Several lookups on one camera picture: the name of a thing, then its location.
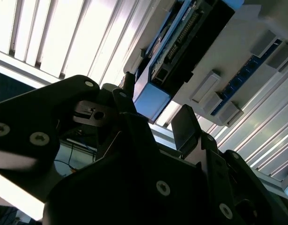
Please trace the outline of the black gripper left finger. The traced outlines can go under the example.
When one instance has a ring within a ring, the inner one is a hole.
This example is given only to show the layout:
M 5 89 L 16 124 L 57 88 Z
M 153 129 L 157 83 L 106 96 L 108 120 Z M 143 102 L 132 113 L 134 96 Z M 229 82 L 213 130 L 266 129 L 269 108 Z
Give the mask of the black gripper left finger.
M 100 159 L 158 148 L 147 120 L 122 89 L 100 89 L 76 75 L 0 102 L 0 176 L 22 185 L 46 175 L 60 137 L 80 124 L 94 131 L 98 148 L 106 152 Z

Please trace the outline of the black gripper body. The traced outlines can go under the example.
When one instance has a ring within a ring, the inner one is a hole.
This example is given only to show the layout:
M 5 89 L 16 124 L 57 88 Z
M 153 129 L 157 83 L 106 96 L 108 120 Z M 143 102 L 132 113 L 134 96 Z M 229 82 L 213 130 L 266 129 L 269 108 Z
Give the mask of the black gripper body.
M 218 216 L 220 161 L 203 168 L 167 153 L 128 149 L 63 179 L 45 225 L 194 225 Z

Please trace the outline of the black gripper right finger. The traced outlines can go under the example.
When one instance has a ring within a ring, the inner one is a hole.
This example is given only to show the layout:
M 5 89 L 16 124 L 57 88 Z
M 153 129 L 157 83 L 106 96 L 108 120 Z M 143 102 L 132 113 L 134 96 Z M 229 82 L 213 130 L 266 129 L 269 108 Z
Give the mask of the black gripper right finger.
M 182 159 L 196 165 L 206 185 L 210 221 L 218 225 L 281 225 L 282 208 L 232 150 L 221 153 L 188 105 L 175 115 L 172 130 Z

